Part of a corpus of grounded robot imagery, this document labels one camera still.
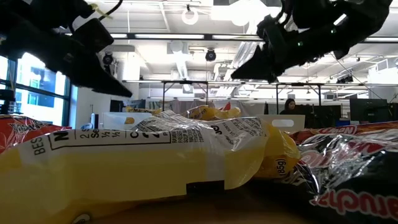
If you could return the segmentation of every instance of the yellow snack bag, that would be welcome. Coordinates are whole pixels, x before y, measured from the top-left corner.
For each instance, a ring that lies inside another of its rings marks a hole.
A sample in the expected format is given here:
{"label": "yellow snack bag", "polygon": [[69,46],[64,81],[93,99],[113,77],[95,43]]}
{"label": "yellow snack bag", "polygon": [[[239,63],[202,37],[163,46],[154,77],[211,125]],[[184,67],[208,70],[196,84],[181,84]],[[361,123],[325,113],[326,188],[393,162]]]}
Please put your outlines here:
{"label": "yellow snack bag", "polygon": [[214,121],[228,118],[238,118],[241,116],[239,108],[232,108],[228,111],[222,111],[217,108],[210,108],[207,105],[197,106],[188,110],[182,116],[190,119],[199,119],[203,121]]}
{"label": "yellow snack bag", "polygon": [[150,109],[132,108],[131,106],[127,106],[126,112],[151,113],[152,115],[156,115],[162,112],[162,109],[150,110]]}
{"label": "yellow snack bag", "polygon": [[297,150],[259,118],[202,122],[165,111],[136,127],[59,131],[1,154],[0,223],[78,223],[186,195],[197,183],[233,189],[259,170],[278,169],[268,156]]}
{"label": "yellow snack bag", "polygon": [[134,118],[126,118],[124,124],[134,124],[134,122],[136,122]]}
{"label": "yellow snack bag", "polygon": [[254,177],[282,178],[293,170],[301,155],[292,138],[271,124],[266,126],[269,135],[264,160]]}

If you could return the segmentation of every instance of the plastic packaging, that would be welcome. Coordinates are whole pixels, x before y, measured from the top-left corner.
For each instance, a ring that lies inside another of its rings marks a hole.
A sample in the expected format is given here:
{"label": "plastic packaging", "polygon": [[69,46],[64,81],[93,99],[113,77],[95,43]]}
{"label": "plastic packaging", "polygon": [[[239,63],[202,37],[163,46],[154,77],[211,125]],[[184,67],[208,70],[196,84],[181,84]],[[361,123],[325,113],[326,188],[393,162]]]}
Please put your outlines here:
{"label": "plastic packaging", "polygon": [[0,115],[0,154],[16,144],[29,141],[37,136],[66,129],[70,128],[48,124],[25,116]]}
{"label": "plastic packaging", "polygon": [[150,110],[150,109],[139,109],[139,108],[132,108],[130,106],[126,107],[126,112],[135,112],[135,113],[150,113],[152,115],[157,115],[162,112],[162,109],[157,110]]}
{"label": "plastic packaging", "polygon": [[143,132],[60,131],[4,153],[0,223],[69,224],[87,214],[96,219],[120,212],[140,200],[186,195],[203,184],[233,189],[262,166],[287,173],[291,164],[277,167],[269,159],[265,164],[266,157],[297,152],[259,118],[206,123],[166,111],[136,127]]}
{"label": "plastic packaging", "polygon": [[182,116],[190,119],[214,121],[220,119],[238,118],[241,116],[241,110],[239,108],[219,110],[217,108],[210,108],[207,105],[202,105],[189,109],[186,113],[183,113]]}
{"label": "plastic packaging", "polygon": [[297,143],[300,144],[307,138],[310,138],[316,134],[354,134],[359,135],[364,132],[394,129],[398,128],[398,121],[376,123],[376,124],[359,124],[359,125],[349,125],[342,127],[333,128],[322,128],[322,129],[306,129],[304,131],[299,131],[290,135],[290,137]]}
{"label": "plastic packaging", "polygon": [[312,213],[332,223],[398,222],[398,129],[389,129],[396,124],[360,125],[350,134],[307,138],[298,147],[302,160],[276,182],[293,188],[284,192],[304,194]]}
{"label": "plastic packaging", "polygon": [[150,113],[106,112],[102,116],[103,129],[131,130],[152,115]]}
{"label": "plastic packaging", "polygon": [[230,110],[230,109],[231,109],[231,102],[228,102],[227,104],[225,104],[224,107],[218,108],[218,109],[221,110],[221,111],[228,111],[228,110]]}

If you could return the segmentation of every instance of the person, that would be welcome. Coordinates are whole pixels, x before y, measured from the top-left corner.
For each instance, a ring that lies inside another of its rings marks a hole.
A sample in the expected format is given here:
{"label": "person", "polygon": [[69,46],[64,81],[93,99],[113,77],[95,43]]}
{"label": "person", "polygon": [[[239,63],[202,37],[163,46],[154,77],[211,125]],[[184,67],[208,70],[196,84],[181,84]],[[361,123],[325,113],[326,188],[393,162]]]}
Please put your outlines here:
{"label": "person", "polygon": [[293,99],[287,99],[285,102],[285,109],[279,114],[295,114],[296,102]]}

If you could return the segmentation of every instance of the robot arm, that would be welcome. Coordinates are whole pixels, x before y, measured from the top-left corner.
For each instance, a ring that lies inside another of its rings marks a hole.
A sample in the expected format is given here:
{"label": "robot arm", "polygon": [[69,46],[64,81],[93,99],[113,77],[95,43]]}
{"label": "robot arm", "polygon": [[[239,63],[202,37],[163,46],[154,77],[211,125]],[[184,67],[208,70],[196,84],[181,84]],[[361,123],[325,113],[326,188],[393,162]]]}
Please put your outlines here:
{"label": "robot arm", "polygon": [[[30,5],[22,0],[0,0],[0,34],[6,36],[0,55],[17,59],[28,52],[74,85],[130,97],[132,93],[102,68],[96,56],[113,43],[100,20],[91,19],[72,29],[78,16],[88,18],[94,11],[84,0],[33,0]],[[69,27],[73,35],[53,31],[58,27]]]}
{"label": "robot arm", "polygon": [[[257,25],[257,34],[264,40],[253,57],[239,67],[232,78],[258,79],[274,82],[286,69],[316,62],[329,52],[337,59],[349,49],[377,32],[387,19],[392,0],[329,1],[285,0],[282,11],[273,18],[266,16]],[[279,22],[282,15],[286,19]],[[286,31],[293,19],[300,29]]]}

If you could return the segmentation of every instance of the window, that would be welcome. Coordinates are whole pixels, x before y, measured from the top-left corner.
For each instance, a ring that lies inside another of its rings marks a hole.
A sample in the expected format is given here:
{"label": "window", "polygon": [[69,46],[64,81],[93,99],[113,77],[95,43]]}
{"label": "window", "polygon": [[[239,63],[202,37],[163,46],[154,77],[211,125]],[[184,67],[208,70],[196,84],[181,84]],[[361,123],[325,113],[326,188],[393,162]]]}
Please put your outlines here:
{"label": "window", "polygon": [[65,80],[65,75],[46,69],[44,63],[31,54],[25,53],[18,60],[18,84],[64,95]]}
{"label": "window", "polygon": [[0,79],[7,79],[8,59],[0,56]]}
{"label": "window", "polygon": [[15,89],[16,114],[68,126],[70,82],[64,75],[24,54],[18,61],[0,57],[0,80],[0,89]]}
{"label": "window", "polygon": [[16,90],[16,112],[32,119],[55,125],[63,125],[64,99],[34,93],[28,90]]}

